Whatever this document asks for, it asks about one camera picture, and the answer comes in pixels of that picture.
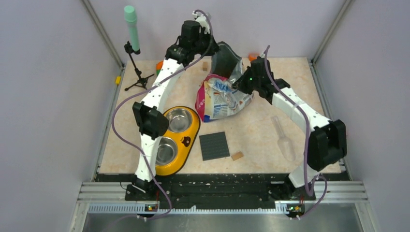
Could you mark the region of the pink pet food bag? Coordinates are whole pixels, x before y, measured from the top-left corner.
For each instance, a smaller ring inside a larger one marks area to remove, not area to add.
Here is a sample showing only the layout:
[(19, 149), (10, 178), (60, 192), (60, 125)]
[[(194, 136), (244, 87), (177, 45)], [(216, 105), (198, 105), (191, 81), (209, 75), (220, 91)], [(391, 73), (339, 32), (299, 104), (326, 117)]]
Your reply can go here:
[(219, 51), (211, 57), (211, 70), (197, 91), (195, 110), (202, 122), (211, 122), (239, 113), (253, 100), (233, 88), (244, 73), (242, 58), (226, 42), (219, 42)]

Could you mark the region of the clear plastic scoop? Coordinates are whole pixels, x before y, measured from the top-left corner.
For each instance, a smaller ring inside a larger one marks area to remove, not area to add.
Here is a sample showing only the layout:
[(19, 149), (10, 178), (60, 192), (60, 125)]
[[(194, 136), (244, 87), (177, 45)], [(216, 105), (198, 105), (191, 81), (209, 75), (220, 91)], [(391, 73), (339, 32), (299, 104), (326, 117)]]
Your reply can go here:
[(273, 116), (271, 118), (272, 123), (274, 124), (274, 127), (276, 129), (277, 135), (278, 135), (278, 147), (284, 156), (284, 158), (289, 161), (293, 162), (296, 159), (296, 154), (294, 151), (294, 146), (292, 140), (286, 136), (284, 133), (284, 130), (281, 126), (280, 120), (277, 116)]

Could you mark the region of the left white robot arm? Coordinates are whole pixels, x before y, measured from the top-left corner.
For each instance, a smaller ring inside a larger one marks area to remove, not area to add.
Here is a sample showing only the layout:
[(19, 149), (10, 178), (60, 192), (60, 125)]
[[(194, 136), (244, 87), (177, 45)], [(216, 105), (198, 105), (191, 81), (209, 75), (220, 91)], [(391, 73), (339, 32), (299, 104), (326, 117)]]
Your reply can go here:
[(140, 160), (132, 185), (144, 200), (151, 199), (155, 194), (153, 179), (158, 147), (169, 126), (169, 120), (163, 115), (167, 99), (182, 73), (199, 62), (196, 55), (203, 58), (219, 50), (209, 15), (195, 10), (193, 16), (193, 20), (184, 21), (177, 41), (166, 50), (162, 68), (152, 88), (132, 106), (141, 138)]

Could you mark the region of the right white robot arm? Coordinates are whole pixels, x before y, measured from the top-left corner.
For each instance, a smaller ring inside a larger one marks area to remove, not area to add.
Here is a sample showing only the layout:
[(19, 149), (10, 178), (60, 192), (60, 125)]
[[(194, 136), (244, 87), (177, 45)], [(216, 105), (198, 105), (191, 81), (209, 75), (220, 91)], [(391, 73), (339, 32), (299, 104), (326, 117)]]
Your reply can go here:
[(303, 163), (286, 177), (283, 192), (289, 199), (297, 199), (303, 188), (311, 195), (308, 184), (328, 165), (347, 155), (345, 123), (321, 115), (298, 97), (285, 80), (275, 79), (265, 58), (253, 60), (233, 83), (233, 88), (246, 94), (258, 92), (260, 97), (280, 109), (305, 133)]

